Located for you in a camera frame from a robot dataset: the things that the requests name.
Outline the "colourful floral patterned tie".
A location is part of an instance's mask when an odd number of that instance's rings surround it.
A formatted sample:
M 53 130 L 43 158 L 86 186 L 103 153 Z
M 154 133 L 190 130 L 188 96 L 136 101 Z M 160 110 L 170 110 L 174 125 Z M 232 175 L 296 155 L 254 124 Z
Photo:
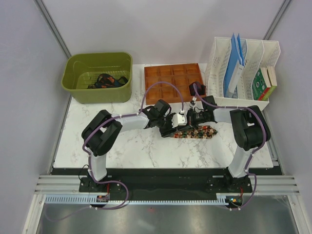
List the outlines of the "colourful floral patterned tie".
M 199 126 L 197 129 L 183 130 L 174 133 L 172 138 L 211 139 L 218 131 L 210 125 Z

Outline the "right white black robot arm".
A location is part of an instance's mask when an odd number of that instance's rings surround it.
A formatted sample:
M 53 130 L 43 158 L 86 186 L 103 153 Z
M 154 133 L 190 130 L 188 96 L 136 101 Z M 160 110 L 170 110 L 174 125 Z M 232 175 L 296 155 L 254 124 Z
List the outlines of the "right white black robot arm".
M 223 177 L 223 186 L 229 192 L 248 183 L 249 167 L 253 157 L 271 138 L 270 130 L 257 105 L 250 107 L 217 106 L 213 96 L 201 99 L 200 112 L 191 107 L 187 124 L 193 128 L 206 122 L 225 122 L 232 125 L 237 148 Z

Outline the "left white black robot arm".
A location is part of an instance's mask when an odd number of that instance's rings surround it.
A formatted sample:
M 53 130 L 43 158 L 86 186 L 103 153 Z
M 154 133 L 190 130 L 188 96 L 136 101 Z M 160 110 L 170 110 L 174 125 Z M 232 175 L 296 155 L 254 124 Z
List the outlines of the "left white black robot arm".
M 176 131 L 177 127 L 187 123 L 184 109 L 171 113 L 171 106 L 160 99 L 153 106 L 145 107 L 136 113 L 112 115 L 106 110 L 100 111 L 83 130 L 82 149 L 88 154 L 88 173 L 90 186 L 97 192 L 107 186 L 106 155 L 122 132 L 149 129 Z

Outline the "rolled dark red tie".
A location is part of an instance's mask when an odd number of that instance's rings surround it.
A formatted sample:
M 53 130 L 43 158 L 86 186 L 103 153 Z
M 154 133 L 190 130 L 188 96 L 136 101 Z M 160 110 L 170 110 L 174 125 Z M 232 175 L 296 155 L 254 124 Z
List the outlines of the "rolled dark red tie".
M 198 81 L 195 81 L 193 83 L 191 83 L 189 85 L 189 90 L 190 90 L 190 95 L 191 96 L 195 96 L 195 90 L 197 90 L 197 93 L 202 96 L 202 95 L 205 95 L 206 93 L 206 86 L 199 83 Z

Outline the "orange compartment tray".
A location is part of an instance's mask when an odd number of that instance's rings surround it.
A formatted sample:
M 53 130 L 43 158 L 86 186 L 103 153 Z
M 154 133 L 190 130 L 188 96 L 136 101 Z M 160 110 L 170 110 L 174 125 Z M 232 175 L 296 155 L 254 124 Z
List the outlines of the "orange compartment tray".
M 144 68 L 146 104 L 153 105 L 159 99 L 167 103 L 179 103 L 192 100 L 189 85 L 195 81 L 203 84 L 197 63 L 149 66 Z

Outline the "white plastic file organizer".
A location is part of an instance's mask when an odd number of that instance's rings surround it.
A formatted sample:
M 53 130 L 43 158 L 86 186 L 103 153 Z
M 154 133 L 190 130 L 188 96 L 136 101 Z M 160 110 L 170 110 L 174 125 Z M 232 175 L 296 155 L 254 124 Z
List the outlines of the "white plastic file organizer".
M 268 100 L 253 97 L 252 84 L 260 67 L 275 66 L 278 41 L 216 37 L 205 71 L 206 94 L 219 106 L 252 106 L 264 110 Z

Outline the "white booklet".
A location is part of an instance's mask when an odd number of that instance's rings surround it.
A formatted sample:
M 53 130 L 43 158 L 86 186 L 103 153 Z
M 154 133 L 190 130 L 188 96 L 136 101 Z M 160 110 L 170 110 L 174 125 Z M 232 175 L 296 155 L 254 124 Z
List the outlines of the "white booklet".
M 229 68 L 229 85 L 228 91 L 234 93 L 234 90 L 237 86 L 238 80 L 241 76 L 244 66 L 239 63 L 237 60 L 236 62 L 231 63 L 231 67 Z

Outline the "green book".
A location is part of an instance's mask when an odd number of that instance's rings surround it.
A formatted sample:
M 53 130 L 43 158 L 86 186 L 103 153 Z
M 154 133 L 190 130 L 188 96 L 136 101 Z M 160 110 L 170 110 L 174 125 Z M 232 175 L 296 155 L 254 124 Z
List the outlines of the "green book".
M 252 83 L 253 99 L 260 101 L 268 101 L 269 96 L 277 86 L 271 86 L 267 67 L 260 67 L 255 74 Z

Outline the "blue folder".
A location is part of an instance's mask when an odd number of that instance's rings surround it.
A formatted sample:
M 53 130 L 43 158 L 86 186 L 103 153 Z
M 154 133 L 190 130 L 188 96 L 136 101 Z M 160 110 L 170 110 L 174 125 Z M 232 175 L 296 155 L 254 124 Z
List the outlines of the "blue folder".
M 237 86 L 245 67 L 247 42 L 233 33 L 231 37 L 231 53 L 227 70 L 223 80 L 223 96 L 225 98 L 238 98 Z

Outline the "dark blue orange tie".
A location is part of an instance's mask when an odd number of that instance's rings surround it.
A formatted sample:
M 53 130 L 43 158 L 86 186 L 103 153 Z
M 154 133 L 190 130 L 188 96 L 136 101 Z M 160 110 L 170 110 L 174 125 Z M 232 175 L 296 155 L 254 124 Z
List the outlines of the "dark blue orange tie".
M 95 83 L 88 86 L 88 89 L 118 88 L 127 83 L 128 79 L 125 76 L 121 76 L 119 79 L 116 79 L 110 74 L 102 73 L 98 76 Z

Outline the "beige paperback book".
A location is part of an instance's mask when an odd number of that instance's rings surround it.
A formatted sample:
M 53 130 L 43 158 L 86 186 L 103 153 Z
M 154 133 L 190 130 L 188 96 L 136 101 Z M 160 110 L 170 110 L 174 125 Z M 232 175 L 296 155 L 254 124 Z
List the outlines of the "beige paperback book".
M 277 80 L 276 80 L 276 73 L 275 73 L 275 67 L 274 66 L 268 66 L 267 67 L 267 73 L 269 77 L 269 81 L 271 86 L 277 86 Z

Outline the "olive green plastic bin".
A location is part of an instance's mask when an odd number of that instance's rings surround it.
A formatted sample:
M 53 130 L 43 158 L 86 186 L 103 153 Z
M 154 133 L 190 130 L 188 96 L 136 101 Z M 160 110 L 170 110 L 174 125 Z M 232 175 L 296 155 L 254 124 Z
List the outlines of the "olive green plastic bin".
M 127 102 L 132 94 L 132 56 L 125 52 L 77 54 L 66 63 L 61 81 L 64 90 L 82 104 Z M 118 88 L 88 89 L 102 73 L 128 83 Z

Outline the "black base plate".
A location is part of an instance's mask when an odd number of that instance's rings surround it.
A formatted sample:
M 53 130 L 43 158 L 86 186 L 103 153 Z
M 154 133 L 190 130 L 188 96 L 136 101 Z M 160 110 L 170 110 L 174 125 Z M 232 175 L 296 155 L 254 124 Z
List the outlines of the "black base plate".
M 79 191 L 108 192 L 117 200 L 196 200 L 215 199 L 217 193 L 252 192 L 247 184 L 228 188 L 223 184 L 227 169 L 108 169 L 101 184 L 88 175 L 81 178 Z

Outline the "aluminium frame rail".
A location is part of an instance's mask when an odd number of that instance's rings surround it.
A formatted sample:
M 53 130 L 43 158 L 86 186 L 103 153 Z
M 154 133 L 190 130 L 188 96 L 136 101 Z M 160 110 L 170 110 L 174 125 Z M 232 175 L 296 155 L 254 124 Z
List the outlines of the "aluminium frame rail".
M 251 187 L 255 190 L 254 196 L 278 196 L 288 198 L 290 202 L 298 201 L 299 189 L 295 179 L 290 175 L 258 175 L 257 180 L 251 178 Z M 39 226 L 39 218 L 43 212 L 43 205 L 48 195 L 60 195 L 63 201 L 71 204 L 78 197 L 90 197 L 88 193 L 78 191 L 78 178 L 74 175 L 41 175 L 31 201 L 23 234 L 36 234 Z

